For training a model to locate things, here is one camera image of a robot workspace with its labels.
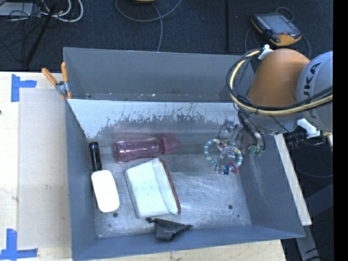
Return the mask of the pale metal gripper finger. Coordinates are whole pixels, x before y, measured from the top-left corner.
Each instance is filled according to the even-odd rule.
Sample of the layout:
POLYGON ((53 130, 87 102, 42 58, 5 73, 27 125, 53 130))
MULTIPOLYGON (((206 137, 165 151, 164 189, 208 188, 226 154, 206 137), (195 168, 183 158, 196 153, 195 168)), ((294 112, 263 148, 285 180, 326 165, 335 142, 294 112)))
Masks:
POLYGON ((236 149, 232 146, 225 146, 215 164, 214 171, 218 174, 237 174, 236 149))
POLYGON ((235 141, 235 127, 232 120, 225 120, 219 129, 219 139, 222 141, 235 141))

